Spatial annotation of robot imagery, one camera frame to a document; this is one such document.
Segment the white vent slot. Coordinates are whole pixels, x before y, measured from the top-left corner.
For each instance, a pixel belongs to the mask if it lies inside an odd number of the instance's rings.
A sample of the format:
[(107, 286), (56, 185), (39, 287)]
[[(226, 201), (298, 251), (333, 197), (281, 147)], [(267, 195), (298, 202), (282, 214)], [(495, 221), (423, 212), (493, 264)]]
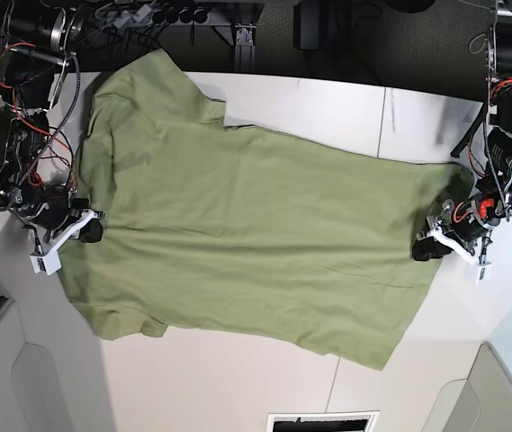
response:
[(374, 431), (380, 411), (269, 414), (265, 430), (277, 431)]

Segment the grey partition left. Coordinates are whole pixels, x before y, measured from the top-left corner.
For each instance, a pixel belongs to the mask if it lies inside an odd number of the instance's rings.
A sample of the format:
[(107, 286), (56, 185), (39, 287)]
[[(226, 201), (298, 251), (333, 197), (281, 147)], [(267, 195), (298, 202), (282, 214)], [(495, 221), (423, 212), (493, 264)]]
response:
[(0, 431), (72, 431), (55, 361), (26, 341), (18, 307), (0, 306)]

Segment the grey partition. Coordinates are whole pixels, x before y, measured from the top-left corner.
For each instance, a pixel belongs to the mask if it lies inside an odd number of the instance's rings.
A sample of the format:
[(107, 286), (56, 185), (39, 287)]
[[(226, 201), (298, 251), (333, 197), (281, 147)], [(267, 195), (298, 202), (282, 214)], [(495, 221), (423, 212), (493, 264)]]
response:
[(423, 429), (512, 431), (512, 373), (491, 343), (480, 346), (465, 378), (441, 388)]
[(0, 306), (0, 431), (72, 431), (55, 361), (26, 341), (18, 307)]

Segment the grey partition right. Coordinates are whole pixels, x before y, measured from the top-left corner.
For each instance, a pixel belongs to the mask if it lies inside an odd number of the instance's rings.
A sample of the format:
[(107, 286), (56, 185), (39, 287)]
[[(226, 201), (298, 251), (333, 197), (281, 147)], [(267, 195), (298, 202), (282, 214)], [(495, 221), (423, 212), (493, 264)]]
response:
[(491, 343), (480, 346), (465, 378), (441, 388), (423, 429), (512, 431), (512, 373)]

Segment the black power strip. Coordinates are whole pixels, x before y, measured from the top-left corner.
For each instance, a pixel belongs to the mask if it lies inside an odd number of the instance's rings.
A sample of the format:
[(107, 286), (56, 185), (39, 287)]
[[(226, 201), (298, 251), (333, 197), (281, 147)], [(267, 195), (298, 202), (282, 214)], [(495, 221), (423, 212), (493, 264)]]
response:
[(211, 7), (188, 1), (162, 1), (150, 3), (151, 20), (156, 24), (206, 23)]

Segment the green t-shirt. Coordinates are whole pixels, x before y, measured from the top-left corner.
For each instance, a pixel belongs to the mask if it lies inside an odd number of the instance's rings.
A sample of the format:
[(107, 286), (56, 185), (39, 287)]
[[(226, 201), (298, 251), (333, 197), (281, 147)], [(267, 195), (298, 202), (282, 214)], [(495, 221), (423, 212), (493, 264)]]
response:
[(164, 51), (99, 86), (79, 194), (103, 237), (60, 250), (69, 302), (106, 340), (229, 331), (381, 370), (439, 267), (414, 260), (416, 234), (472, 173), (228, 127), (225, 112)]

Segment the aluminium frame post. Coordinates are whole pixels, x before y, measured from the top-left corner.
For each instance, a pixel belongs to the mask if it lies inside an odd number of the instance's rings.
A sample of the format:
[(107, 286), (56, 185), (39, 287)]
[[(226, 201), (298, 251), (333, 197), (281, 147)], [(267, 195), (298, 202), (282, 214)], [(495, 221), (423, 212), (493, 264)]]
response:
[(255, 70), (256, 47), (254, 26), (234, 27), (234, 70), (237, 73), (253, 73)]

